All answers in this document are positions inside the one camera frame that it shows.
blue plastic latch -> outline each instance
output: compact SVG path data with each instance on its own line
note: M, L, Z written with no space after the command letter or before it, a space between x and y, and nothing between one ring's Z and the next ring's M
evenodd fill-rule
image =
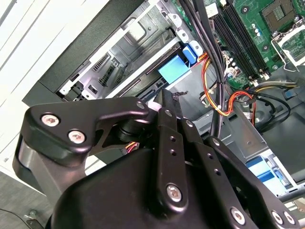
M162 68L160 68L158 72L168 83L172 83L188 70L189 68L185 65L183 60L178 55L176 55Z
M192 48L188 45L182 50L185 57L189 60L190 64L194 64L197 61L197 56L193 52Z

green circuit board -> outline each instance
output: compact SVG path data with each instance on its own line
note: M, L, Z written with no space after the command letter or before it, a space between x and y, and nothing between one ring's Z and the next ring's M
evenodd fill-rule
M183 19L190 26L178 0L172 0ZM204 0L206 6L216 3L221 8L220 0ZM260 55L272 73L283 66L280 56L271 45L272 34L275 31L284 32L291 28L296 15L305 16L305 1L303 0L234 0L234 8L247 29L252 42L258 48ZM303 34L298 34L291 41L284 44L295 56L305 53ZM229 83L237 88L248 85L248 77L240 73L230 78Z

black metal bracket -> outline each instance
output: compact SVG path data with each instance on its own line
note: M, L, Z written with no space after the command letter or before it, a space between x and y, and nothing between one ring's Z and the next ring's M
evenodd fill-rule
M212 147L234 187L246 196L248 210L254 223L262 229L300 228L285 205L228 149L219 139L208 137Z
M161 108L155 144L152 177L152 211L166 219L184 213L188 206L182 135L177 132L173 110Z
M20 134L37 152L61 165L73 167L84 162L90 151L101 151L93 147L103 145L116 123L143 119L148 114L146 104L135 97L42 104L27 110ZM54 115L59 123L45 125L42 121L45 115ZM71 141L71 131L81 132L85 140ZM96 131L101 133L98 139Z
M134 97L34 106L24 117L14 170L23 180L25 177L18 173L19 169L27 171L26 178L35 176L35 184L45 193L48 191L49 198L56 188L57 194L51 199L54 204L62 203L55 208L57 213L73 212L75 209L63 203L74 204L81 199L76 203L77 212L70 214L73 219L75 215L81 216L78 225L83 225L92 211L98 216L95 220L103 225L107 217L101 219L97 209L109 208L112 201L103 205L109 198L118 198L116 202L120 205L126 202L125 194L112 196L112 192L123 185L132 192L126 204L136 206L136 212L141 212L141 222L146 222L149 209L149 214L175 222L181 219L188 222L186 216L191 213L216 228L299 228L298 221L283 203L219 139L209 137L203 143L195 125L183 117L179 98L162 89L155 102L161 104L158 111L150 110ZM46 120L46 115L55 119ZM81 134L71 138L71 131ZM140 142L141 149L83 178L84 160L89 153L123 146L130 139ZM149 178L131 172L133 167L137 167L135 171L149 173ZM113 177L103 171L115 177L115 189ZM128 181L124 180L126 171L130 172ZM143 184L144 178L149 185ZM242 207L234 187L246 195L251 217ZM90 203L88 193L97 195L90 197ZM137 196L144 196L143 193L150 197L148 205L137 199ZM99 197L102 198L100 205L93 201ZM117 208L112 211L112 215L120 212ZM110 222L121 224L117 218ZM196 222L192 221L191 225L198 227Z
M215 202L211 209L216 209L223 220L214 223L219 228L258 228L243 210L216 153L203 144L195 125L187 119L180 122L183 130L183 142L188 159L194 166L202 168L202 182L211 190L210 198Z

red wire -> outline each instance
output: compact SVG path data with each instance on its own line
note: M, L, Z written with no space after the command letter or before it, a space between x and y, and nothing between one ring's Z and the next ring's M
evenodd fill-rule
M136 144L134 144L133 146L131 146L130 148L129 148L129 150L127 151L127 153L130 153L134 148L136 148L137 147L137 143Z
M207 98L209 98L208 96L208 91L207 91L207 88L205 87L205 84L204 84L204 71L206 70L207 66L206 63L207 63L207 60L208 60L208 56L205 56L204 58L202 58L196 65L200 64L201 62L203 62L203 67L202 67L202 74L201 74L201 77L202 77L202 81L203 81L203 89L204 89L204 93L207 95ZM253 98L252 95L250 95L249 93L245 92L245 91L236 91L232 94L231 98L229 99L228 103L227 103L227 112L224 112L224 113L230 113L233 111L233 103L234 103L234 100L236 99L236 97L240 96L240 95L246 95L247 97L249 97L250 99ZM255 109L256 109L256 104L255 102L253 103L253 113L252 113L252 120L251 120L251 123L254 125L255 123L255 119L254 119L254 114L255 114Z

wire bundle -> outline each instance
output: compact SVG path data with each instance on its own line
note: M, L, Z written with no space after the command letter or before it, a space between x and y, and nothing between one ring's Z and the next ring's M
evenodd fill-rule
M230 95L228 101L227 101L227 111L223 111L221 109L221 106L217 106L212 97L210 96L208 89L207 89L207 80L206 80L206 70L208 69L209 65L211 64L210 59L208 58L207 55L204 56L203 60L203 65L202 65L202 71L201 71L201 76L202 76L202 81L203 81L203 89L204 93L206 94L206 98L211 104L211 106L216 110L220 115L222 116L229 116L231 112L233 112L233 103L235 99L239 96L247 96L250 99L253 99L253 96L250 95L248 92L245 91L236 91L233 94ZM255 102L253 103L253 114L255 113L256 109L256 104ZM254 124L255 117L252 115L252 124Z
M281 81L266 81L260 83L257 87L250 88L250 92L259 92L261 90L270 89L270 88L294 88L297 87L297 84L294 82L281 82Z
M130 153L131 151L133 151L136 147L138 146L137 142L130 142L125 149L127 150L127 153Z
M279 125L280 123L285 121L290 116L291 108L290 108L289 104L286 103L284 100L282 100L280 98L277 98L275 96L269 95L269 94L263 94L263 93L258 93L258 92L249 92L249 93L253 94L254 96L261 96L261 97L265 97L265 98L268 98L268 99L272 99L272 100L278 101L281 104L283 104L287 108L287 110L288 110L287 114L283 118L280 118L278 120L275 119L275 115L273 114L271 119L269 119L266 123L264 123L264 125L262 125L262 126L257 128L257 130L260 133L263 133L263 132L266 132L268 130L271 130L272 128L276 127L277 125Z
M204 50L206 51L211 63L213 64L216 72L217 87L216 87L216 101L221 108L224 106L224 71L226 69L226 63L223 59L222 52L219 45L215 41L213 32L210 27L209 19L205 10L205 6L202 0L193 0L195 5L198 7L199 15L198 17L196 11L188 0L181 0L181 6L188 19L191 22L194 31L202 44ZM211 125L211 135L219 136L220 128L222 123L222 117L219 113L214 112L212 125Z

